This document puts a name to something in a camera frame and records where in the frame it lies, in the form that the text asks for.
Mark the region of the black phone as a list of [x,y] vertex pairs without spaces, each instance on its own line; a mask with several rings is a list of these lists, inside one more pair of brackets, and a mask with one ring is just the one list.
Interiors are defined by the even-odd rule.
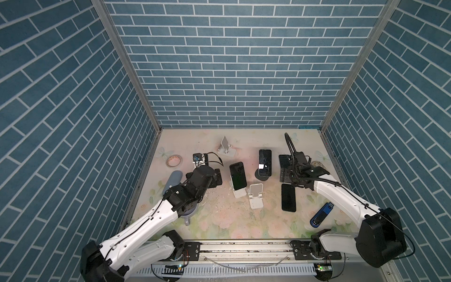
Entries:
[[281,208],[285,212],[296,212],[295,187],[290,184],[281,185]]
[[229,166],[231,181],[234,190],[245,189],[247,187],[247,180],[245,177],[245,170],[243,162],[233,163]]
[[259,150],[258,169],[271,170],[271,175],[272,175],[272,151],[270,149],[260,149]]
[[292,168],[291,155],[279,155],[278,158],[281,170],[291,170]]

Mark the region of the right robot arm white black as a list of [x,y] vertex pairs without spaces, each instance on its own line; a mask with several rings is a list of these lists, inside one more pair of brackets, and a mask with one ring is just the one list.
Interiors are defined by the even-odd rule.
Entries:
[[310,252],[319,259],[338,252],[360,256],[378,268],[400,259],[407,249],[400,217],[391,208],[382,209],[339,183],[322,167],[308,163],[303,153],[280,155],[280,181],[293,188],[310,189],[328,199],[357,226],[356,232],[324,229],[311,236]]

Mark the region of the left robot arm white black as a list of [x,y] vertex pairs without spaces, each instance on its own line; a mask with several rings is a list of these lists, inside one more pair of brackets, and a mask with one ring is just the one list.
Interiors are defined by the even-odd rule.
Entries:
[[97,244],[89,242],[81,255],[81,275],[86,282],[123,282],[132,274],[161,260],[187,260],[185,241],[175,230],[149,239],[168,224],[194,210],[206,191],[222,185],[219,169],[207,165],[195,168],[187,179],[168,188],[149,212],[129,227]]

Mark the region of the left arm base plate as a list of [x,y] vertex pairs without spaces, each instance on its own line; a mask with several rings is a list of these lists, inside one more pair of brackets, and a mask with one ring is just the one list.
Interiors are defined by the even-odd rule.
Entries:
[[184,246],[178,249],[176,253],[177,261],[186,262],[189,260],[190,262],[197,262],[200,256],[200,242],[185,242]]

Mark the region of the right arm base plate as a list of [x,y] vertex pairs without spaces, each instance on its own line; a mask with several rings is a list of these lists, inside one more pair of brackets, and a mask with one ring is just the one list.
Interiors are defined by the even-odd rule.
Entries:
[[340,252],[326,251],[318,240],[292,240],[290,247],[296,260],[341,260]]

